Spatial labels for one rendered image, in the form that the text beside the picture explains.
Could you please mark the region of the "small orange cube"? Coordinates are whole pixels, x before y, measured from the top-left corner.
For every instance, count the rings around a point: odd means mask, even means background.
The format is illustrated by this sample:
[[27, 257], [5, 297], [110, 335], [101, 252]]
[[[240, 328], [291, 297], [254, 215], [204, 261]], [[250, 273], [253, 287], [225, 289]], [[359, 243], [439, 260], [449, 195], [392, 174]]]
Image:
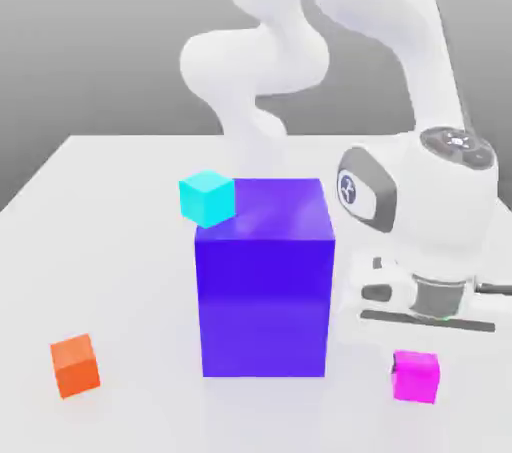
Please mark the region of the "small orange cube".
[[53, 343], [50, 352], [62, 399], [100, 386], [98, 364], [88, 334]]

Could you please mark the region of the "small cyan cube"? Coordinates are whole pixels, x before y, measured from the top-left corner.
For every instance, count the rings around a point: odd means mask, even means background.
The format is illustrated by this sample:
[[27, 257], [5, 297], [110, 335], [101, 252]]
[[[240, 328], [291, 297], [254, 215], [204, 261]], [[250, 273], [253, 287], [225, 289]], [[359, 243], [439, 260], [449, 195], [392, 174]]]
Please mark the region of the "small cyan cube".
[[236, 213], [235, 181], [214, 171], [202, 171], [179, 181], [183, 217], [210, 228]]

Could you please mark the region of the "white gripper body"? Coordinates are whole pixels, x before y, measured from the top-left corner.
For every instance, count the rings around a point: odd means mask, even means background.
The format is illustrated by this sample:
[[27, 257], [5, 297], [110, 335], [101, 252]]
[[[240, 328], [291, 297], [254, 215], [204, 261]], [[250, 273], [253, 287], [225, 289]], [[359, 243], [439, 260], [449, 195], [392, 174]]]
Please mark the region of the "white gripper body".
[[379, 343], [469, 343], [497, 339], [492, 322], [420, 318], [376, 309], [360, 313], [358, 332], [362, 338]]

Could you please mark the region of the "small magenta cube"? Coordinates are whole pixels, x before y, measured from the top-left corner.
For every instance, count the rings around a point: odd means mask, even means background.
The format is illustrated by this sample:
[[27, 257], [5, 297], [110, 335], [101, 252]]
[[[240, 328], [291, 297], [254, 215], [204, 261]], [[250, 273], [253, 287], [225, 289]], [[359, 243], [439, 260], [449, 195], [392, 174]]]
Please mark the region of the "small magenta cube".
[[395, 399], [434, 404], [440, 376], [436, 354], [408, 350], [393, 352], [391, 379]]

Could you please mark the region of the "large purple box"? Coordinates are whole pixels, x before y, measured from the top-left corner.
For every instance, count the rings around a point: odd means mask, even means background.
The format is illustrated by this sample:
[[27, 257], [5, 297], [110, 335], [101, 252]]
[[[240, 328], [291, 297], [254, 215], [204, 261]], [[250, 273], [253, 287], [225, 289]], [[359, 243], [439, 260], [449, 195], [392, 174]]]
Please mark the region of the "large purple box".
[[206, 377], [325, 374], [335, 235], [317, 178], [238, 179], [194, 239]]

